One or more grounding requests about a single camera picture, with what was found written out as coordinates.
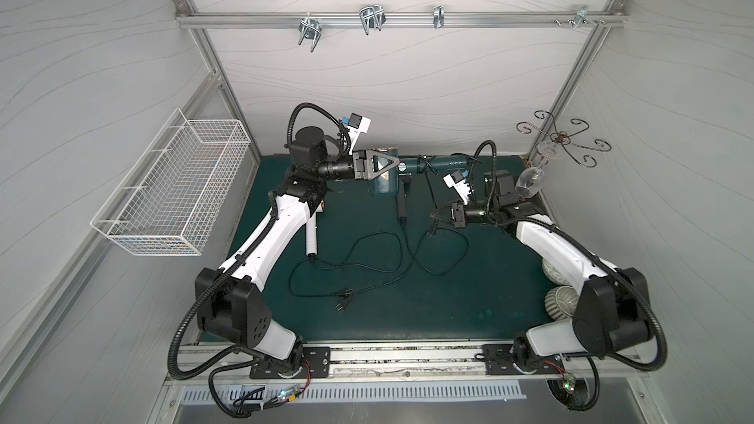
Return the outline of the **green hair dryer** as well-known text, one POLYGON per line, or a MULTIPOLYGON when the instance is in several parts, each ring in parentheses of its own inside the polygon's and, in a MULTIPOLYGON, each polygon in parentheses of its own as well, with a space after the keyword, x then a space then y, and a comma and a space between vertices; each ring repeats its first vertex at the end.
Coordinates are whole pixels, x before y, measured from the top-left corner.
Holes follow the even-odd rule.
POLYGON ((404 174, 421 175, 432 174, 444 177, 455 171, 470 172, 471 166, 478 161, 474 156, 465 153, 452 155, 410 155, 399 156, 396 148, 380 148, 378 151, 387 151, 400 158, 397 176, 390 183, 367 182, 368 193, 374 198, 397 197, 398 176, 404 174))

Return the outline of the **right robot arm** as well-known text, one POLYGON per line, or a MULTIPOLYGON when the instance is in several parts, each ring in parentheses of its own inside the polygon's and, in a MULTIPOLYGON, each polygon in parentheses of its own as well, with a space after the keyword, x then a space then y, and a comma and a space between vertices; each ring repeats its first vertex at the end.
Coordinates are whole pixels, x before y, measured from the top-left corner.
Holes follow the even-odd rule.
POLYGON ((510 357, 524 374, 556 355, 610 358, 635 370, 661 369, 669 344, 650 302, 648 283, 634 268, 602 259, 568 235, 536 204, 543 169, 528 167, 519 176, 492 168, 482 190, 473 186, 478 154, 461 163, 432 165, 458 198, 434 218, 463 229, 486 224, 514 229, 517 241, 536 252, 555 271, 561 286, 573 290, 575 310, 533 327, 514 340, 510 357))

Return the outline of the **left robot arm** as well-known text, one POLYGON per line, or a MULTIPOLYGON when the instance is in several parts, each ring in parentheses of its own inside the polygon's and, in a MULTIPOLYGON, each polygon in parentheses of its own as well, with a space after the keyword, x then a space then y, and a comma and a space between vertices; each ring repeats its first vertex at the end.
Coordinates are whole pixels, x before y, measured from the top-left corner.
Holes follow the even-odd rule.
POLYGON ((196 277, 196 300, 170 341, 167 370, 178 381, 205 374, 212 400, 231 418, 247 419, 255 412, 284 406, 306 390, 305 386, 294 386, 262 402, 253 402, 253 395, 245 393, 227 402, 219 396, 215 379, 221 373, 259 362, 287 376, 311 376, 304 358, 304 341, 273 319, 263 291, 281 254, 324 202, 329 182, 371 181, 382 175, 372 161, 377 151, 355 147, 370 125, 370 119, 359 114, 337 119, 316 104, 298 104, 286 129, 285 146, 291 165, 283 182, 268 194, 269 211, 230 258, 218 268, 203 269, 196 277), (184 370, 179 365, 179 352, 192 324, 230 345, 204 363, 184 370))

